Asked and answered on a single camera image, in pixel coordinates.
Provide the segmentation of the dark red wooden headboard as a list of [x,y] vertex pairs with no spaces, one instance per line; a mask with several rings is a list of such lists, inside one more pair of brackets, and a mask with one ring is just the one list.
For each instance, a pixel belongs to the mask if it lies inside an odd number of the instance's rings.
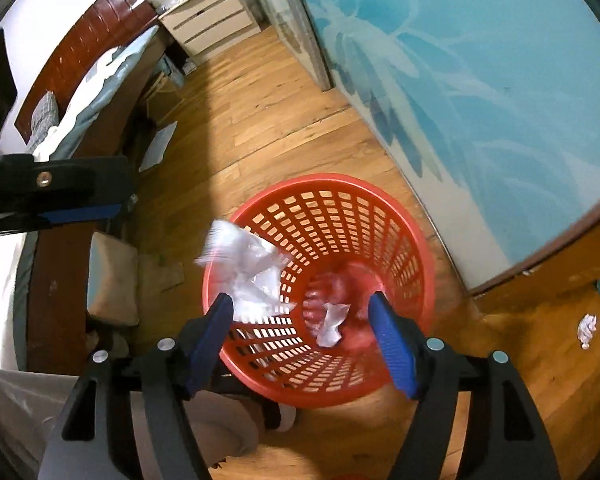
[[147,0],[95,0],[72,25],[42,67],[15,120],[23,141],[32,134],[38,101],[53,92],[59,113],[92,65],[109,49],[126,46],[158,21]]

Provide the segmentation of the white paper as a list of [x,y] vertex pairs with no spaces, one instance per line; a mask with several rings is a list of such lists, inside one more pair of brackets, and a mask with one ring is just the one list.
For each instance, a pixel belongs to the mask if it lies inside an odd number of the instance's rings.
[[348,304],[325,304],[325,317],[315,333],[316,343],[321,348],[332,348],[341,340],[339,327],[349,314]]
[[265,322],[289,314],[296,304],[283,300],[282,272],[291,262],[262,237],[226,220],[214,220],[195,260],[209,271],[213,296],[224,292],[233,301],[233,321]]

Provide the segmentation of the bed with blue sheet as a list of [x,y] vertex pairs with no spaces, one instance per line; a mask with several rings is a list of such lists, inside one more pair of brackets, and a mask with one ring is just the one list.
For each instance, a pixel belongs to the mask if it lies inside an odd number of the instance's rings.
[[[159,26],[108,49],[83,77],[37,160],[105,157],[166,50]],[[0,237],[0,368],[76,375],[85,360],[88,254],[94,224]]]

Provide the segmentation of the blue floral wardrobe door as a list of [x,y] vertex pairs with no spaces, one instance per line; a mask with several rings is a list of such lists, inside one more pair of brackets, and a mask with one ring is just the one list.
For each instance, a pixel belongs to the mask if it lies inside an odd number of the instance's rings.
[[406,177],[466,287],[507,278],[598,213],[592,0],[300,2],[336,87]]

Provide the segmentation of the white paper in basket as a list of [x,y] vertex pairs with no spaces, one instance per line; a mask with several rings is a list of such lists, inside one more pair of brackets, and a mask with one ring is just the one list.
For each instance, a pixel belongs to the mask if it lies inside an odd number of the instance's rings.
[[321,348],[332,348],[341,340],[339,327],[349,314],[348,304],[325,304],[325,317],[315,333],[316,343]]

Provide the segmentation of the grey checked pillow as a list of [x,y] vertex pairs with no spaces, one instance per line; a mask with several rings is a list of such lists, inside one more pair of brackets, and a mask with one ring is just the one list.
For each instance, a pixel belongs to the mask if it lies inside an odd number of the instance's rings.
[[59,110],[55,93],[47,91],[35,105],[31,115],[31,135],[27,143],[27,152],[32,154],[46,139],[48,130],[59,124]]

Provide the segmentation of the beige cushioned stool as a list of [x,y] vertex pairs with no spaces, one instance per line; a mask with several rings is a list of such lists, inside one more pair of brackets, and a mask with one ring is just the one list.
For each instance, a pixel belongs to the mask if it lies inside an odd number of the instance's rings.
[[135,247],[106,233],[94,232],[88,258],[88,315],[112,326],[137,326],[137,271]]

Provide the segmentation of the white paper scrap on floor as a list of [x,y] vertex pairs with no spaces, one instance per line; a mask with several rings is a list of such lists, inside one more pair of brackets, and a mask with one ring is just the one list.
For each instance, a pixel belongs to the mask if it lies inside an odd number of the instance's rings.
[[579,322],[577,327],[577,338],[582,350],[588,350],[591,347],[591,341],[597,330],[597,316],[586,314]]

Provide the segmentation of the beige drawer nightstand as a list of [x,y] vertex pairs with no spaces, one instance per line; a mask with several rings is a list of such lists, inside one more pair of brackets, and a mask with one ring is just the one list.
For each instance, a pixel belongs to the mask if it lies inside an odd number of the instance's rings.
[[261,32],[244,0],[178,0],[159,20],[196,65]]

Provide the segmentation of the red plastic waste basket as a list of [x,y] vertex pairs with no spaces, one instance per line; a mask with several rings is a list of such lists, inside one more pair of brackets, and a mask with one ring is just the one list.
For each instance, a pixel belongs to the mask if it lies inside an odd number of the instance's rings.
[[[327,408],[383,387],[389,373],[368,322],[376,292],[422,330],[430,326],[434,258],[415,220],[380,188],[343,174],[310,174],[271,186],[226,221],[291,258],[280,296],[294,310],[233,322],[221,350],[228,370],[262,396]],[[321,348],[315,333],[328,302],[350,310],[338,344]]]

